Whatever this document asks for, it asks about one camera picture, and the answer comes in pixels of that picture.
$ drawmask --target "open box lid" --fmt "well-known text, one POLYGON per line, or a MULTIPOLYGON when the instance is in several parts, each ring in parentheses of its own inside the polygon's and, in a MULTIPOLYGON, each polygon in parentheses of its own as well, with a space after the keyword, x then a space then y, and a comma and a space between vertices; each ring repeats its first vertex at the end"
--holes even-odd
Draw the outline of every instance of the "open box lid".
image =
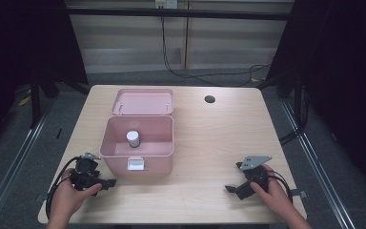
POLYGON ((172 112, 170 89, 122 89, 112 106, 114 115, 170 115, 172 112))

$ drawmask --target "metal rail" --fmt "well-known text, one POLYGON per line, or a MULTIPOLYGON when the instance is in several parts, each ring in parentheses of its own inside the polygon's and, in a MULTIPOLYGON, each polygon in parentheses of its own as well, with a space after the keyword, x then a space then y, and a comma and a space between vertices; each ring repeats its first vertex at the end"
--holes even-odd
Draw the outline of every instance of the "metal rail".
POLYGON ((14 182, 19 177, 19 174, 26 163, 26 160, 30 154, 31 148, 39 136, 44 123, 46 121, 47 114, 51 110, 54 99, 51 100, 51 103, 48 105, 46 111, 41 116, 39 122, 34 126, 33 129, 30 129, 25 141, 23 142, 20 150, 18 151, 16 158, 12 162, 10 168, 8 169, 4 179, 0 183, 0 211, 7 200, 10 191, 14 185, 14 182))
POLYGON ((249 12, 249 11, 220 11, 220 10, 173 10, 173 9, 124 9, 98 7, 20 7, 20 13, 55 13, 73 15, 108 15, 108 16, 154 16, 154 17, 193 17, 193 18, 221 18, 221 19, 251 19, 287 21, 290 18, 311 18, 311 15, 293 16, 289 13, 278 12, 249 12))
MULTIPOLYGON (((283 103, 284 111, 287 117, 290 119, 291 125, 293 126, 294 130, 299 130, 298 123, 294 117, 294 111, 291 105, 288 102, 283 103)), ((341 200, 340 196, 337 194, 335 187, 333 186, 332 182, 329 180, 325 170, 323 169, 322 164, 317 157, 314 148, 311 145, 307 135, 302 133, 298 136, 299 143, 302 146, 302 149, 305 152, 305 156, 308 158, 314 173, 316 175, 317 180, 319 181, 320 187, 323 189, 323 192, 326 195, 326 198, 329 201, 329 204, 332 207, 332 210, 337 217, 338 222, 340 223, 341 228, 345 229, 355 229, 355 225, 350 217, 350 214, 344 205, 343 201, 341 200)))

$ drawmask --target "cable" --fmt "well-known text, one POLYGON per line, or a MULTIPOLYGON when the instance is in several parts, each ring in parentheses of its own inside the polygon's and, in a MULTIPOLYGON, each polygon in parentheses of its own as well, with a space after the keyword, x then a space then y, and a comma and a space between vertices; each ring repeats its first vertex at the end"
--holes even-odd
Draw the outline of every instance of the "cable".
POLYGON ((288 142, 292 141, 294 138, 296 138, 297 136, 302 134, 307 125, 310 97, 306 93, 305 88, 303 88, 302 90, 303 90, 302 98, 301 98, 302 99, 302 102, 301 102, 302 109, 301 109, 301 118, 300 118, 299 128, 297 128, 297 129, 291 131, 289 134, 281 137, 279 139, 281 146, 284 146, 285 144, 287 144, 288 142))
POLYGON ((276 76, 273 76, 273 77, 269 77, 269 79, 267 79, 263 83, 257 85, 256 88, 258 88, 261 91, 261 90, 263 90, 263 89, 265 89, 265 88, 267 88, 271 85, 274 85, 276 81, 278 81, 279 79, 287 76, 289 73, 290 73, 290 71, 285 72, 285 73, 280 73, 280 74, 278 74, 276 76))
POLYGON ((207 83, 207 84, 211 84, 213 86, 216 86, 216 87, 225 87, 223 85, 219 85, 219 84, 215 84, 213 82, 210 82, 208 80, 204 80, 202 79, 201 77, 205 77, 205 76, 213 76, 213 75, 240 75, 240 74, 249 74, 249 79, 240 84, 240 85, 236 85, 236 86, 231 86, 231 87, 243 87, 245 86, 246 84, 248 84, 251 80, 252 80, 252 73, 256 72, 256 71, 259 71, 261 69, 264 69, 266 67, 269 67, 271 66, 271 64, 266 64, 266 65, 253 65, 251 66, 251 68, 246 71, 246 72, 242 72, 242 73, 207 73, 207 74, 198 74, 198 75, 191 75, 191 74, 184 74, 184 73, 176 73, 174 70, 172 70, 170 64, 169 64, 169 60, 168 60, 168 55, 167 55, 167 49, 166 49, 166 38, 165 38, 165 19, 164 17, 161 17, 161 24, 162 24, 162 51, 163 51, 163 60, 164 60, 164 64, 165 64, 165 67, 166 69, 178 76, 178 77, 181 77, 181 78, 185 78, 185 79, 191 79, 191 78, 195 78, 199 81, 202 81, 204 83, 207 83))
POLYGON ((61 172, 58 174, 55 182, 52 184, 52 187, 50 188, 50 191, 47 193, 47 200, 46 200, 46 215, 47 215, 47 219, 50 219, 50 212, 51 212, 51 203, 52 203, 52 198, 54 197, 54 193, 56 191, 56 189, 58 188, 58 185, 60 183, 62 183, 64 180, 66 180, 67 178, 62 179, 59 183, 58 180, 61 178, 61 176, 64 174, 65 170, 68 168, 68 166, 74 161, 79 159, 80 156, 76 156, 74 158, 72 158, 70 161, 67 162, 67 164, 65 164, 65 166, 62 168, 61 172))
POLYGON ((276 171, 268 171, 268 172, 273 172, 273 173, 275 173, 275 174, 277 174, 277 175, 280 176, 280 177, 276 177, 276 176, 267 176, 267 177, 268 178, 274 178, 274 179, 277 179, 278 181, 280 181, 284 185, 284 188, 285 188, 286 193, 287 193, 288 200, 291 203, 294 203, 294 201, 293 201, 293 193, 291 192, 290 186, 288 185, 288 183, 285 180, 285 178, 281 174, 279 174, 278 172, 276 172, 276 171))

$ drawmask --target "hand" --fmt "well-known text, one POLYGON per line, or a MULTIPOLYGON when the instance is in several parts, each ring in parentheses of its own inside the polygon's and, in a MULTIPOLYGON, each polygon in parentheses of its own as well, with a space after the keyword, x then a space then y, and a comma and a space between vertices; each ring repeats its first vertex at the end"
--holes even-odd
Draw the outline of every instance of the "hand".
POLYGON ((81 206, 85 198, 97 193, 102 188, 102 184, 98 183, 84 191, 78 191, 73 188, 70 177, 71 171, 64 171, 61 182, 55 191, 51 203, 51 216, 47 228, 65 228, 73 213, 81 206))
MULTIPOLYGON (((263 164, 262 166, 268 171, 269 176, 275 175, 273 169, 268 165, 263 164)), ((260 195, 273 212, 286 221, 289 228, 312 228, 305 218, 294 208, 278 181, 274 178, 269 178, 268 182, 269 193, 266 193, 263 188, 255 182, 251 182, 251 187, 260 195)))

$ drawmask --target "white wall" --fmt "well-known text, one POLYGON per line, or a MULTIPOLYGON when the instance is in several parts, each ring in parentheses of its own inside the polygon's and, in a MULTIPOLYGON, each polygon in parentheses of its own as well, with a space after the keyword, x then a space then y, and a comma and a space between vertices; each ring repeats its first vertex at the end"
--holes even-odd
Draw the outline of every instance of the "white wall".
MULTIPOLYGON (((154 8, 154 0, 68 0, 69 6, 154 8)), ((292 0, 178 1, 179 9, 290 12, 292 0)), ((88 73, 164 70, 159 17, 72 15, 88 73)), ((173 69, 249 68, 271 63, 283 21, 165 18, 173 69)))

